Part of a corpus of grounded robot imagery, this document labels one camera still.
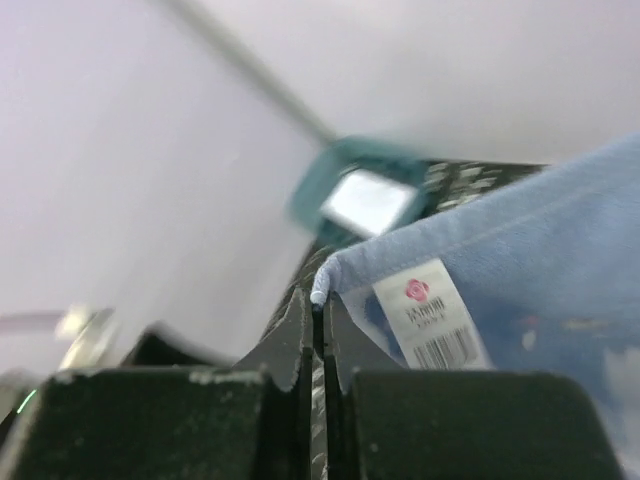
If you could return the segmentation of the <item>white towel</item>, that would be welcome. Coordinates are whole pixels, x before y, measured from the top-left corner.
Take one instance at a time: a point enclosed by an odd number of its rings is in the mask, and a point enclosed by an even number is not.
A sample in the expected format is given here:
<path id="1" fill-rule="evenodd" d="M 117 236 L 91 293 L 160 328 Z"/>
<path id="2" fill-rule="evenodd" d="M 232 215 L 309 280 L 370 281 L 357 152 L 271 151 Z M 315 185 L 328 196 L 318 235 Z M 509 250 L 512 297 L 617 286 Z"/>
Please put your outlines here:
<path id="1" fill-rule="evenodd" d="M 339 180 L 320 212 L 350 232 L 372 238 L 399 226 L 417 196 L 416 187 L 357 169 Z"/>

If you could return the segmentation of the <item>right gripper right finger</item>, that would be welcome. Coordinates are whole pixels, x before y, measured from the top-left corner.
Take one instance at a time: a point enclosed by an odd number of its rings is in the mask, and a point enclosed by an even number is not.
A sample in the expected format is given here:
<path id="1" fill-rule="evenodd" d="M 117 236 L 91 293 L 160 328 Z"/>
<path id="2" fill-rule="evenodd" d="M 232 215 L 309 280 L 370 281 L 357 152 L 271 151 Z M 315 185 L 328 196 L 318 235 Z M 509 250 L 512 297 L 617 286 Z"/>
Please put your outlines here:
<path id="1" fill-rule="evenodd" d="M 542 372 L 402 368 L 352 321 L 323 309 L 331 479 L 620 479 L 595 407 Z"/>

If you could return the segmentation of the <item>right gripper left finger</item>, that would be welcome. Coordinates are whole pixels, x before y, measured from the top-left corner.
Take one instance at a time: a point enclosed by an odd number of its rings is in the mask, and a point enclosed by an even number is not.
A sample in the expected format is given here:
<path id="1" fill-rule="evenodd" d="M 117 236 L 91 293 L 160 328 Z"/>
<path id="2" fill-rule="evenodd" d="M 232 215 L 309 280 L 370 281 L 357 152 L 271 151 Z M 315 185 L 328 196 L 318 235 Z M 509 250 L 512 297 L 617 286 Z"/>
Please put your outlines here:
<path id="1" fill-rule="evenodd" d="M 307 479 L 313 318 L 295 290 L 230 368 L 64 370 L 18 408 L 5 479 Z"/>

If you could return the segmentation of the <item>light blue towel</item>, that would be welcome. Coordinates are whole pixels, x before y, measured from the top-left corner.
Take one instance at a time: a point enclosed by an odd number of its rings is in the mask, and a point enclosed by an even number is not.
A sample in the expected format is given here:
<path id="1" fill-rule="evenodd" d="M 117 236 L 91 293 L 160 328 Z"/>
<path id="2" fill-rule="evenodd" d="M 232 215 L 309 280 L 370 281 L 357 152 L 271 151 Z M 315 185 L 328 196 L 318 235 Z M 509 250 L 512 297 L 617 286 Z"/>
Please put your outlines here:
<path id="1" fill-rule="evenodd" d="M 331 255 L 310 299 L 334 294 L 409 368 L 576 381 L 638 477 L 637 136 Z"/>

